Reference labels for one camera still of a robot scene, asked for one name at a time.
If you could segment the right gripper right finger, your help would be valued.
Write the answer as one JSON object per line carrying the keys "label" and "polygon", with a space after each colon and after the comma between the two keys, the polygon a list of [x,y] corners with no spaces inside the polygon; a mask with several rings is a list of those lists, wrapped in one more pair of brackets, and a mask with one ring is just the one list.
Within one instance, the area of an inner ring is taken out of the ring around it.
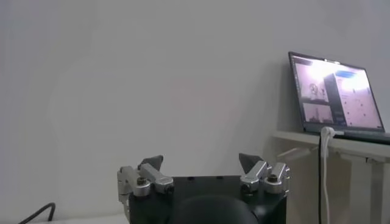
{"label": "right gripper right finger", "polygon": [[244,175],[239,178],[241,192],[253,194],[260,187],[269,194],[289,192],[290,168],[285,163],[273,166],[257,155],[239,154],[239,162]]}

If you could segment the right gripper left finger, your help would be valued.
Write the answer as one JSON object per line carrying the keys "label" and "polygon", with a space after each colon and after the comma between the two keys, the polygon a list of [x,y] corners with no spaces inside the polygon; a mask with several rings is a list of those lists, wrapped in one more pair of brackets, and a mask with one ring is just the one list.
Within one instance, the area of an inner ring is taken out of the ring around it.
{"label": "right gripper left finger", "polygon": [[173,177],[160,172],[163,155],[145,158],[136,167],[123,166],[117,171],[118,200],[122,203],[124,213],[130,213],[129,197],[147,197],[154,189],[159,194],[170,194],[174,191]]}

